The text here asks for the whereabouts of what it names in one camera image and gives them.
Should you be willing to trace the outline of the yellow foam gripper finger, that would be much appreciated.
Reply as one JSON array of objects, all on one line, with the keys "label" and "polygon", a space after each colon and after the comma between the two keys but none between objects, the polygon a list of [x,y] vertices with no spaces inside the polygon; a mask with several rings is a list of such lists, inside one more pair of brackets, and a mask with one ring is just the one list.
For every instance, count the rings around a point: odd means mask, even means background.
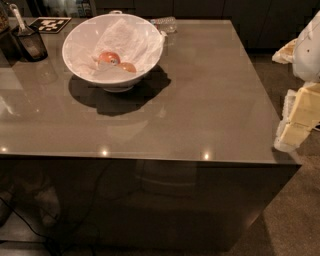
[{"label": "yellow foam gripper finger", "polygon": [[293,39],[272,56],[272,61],[280,64],[293,64],[294,63],[294,53],[296,48],[297,39]]},{"label": "yellow foam gripper finger", "polygon": [[320,83],[305,82],[298,90],[289,90],[284,99],[274,147],[282,152],[299,148],[320,123]]}]

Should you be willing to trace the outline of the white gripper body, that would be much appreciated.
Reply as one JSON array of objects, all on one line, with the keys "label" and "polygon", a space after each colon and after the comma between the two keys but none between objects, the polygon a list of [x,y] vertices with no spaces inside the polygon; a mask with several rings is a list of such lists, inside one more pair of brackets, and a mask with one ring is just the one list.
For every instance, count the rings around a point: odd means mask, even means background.
[{"label": "white gripper body", "polygon": [[320,11],[299,34],[292,65],[296,77],[305,82],[320,81]]}]

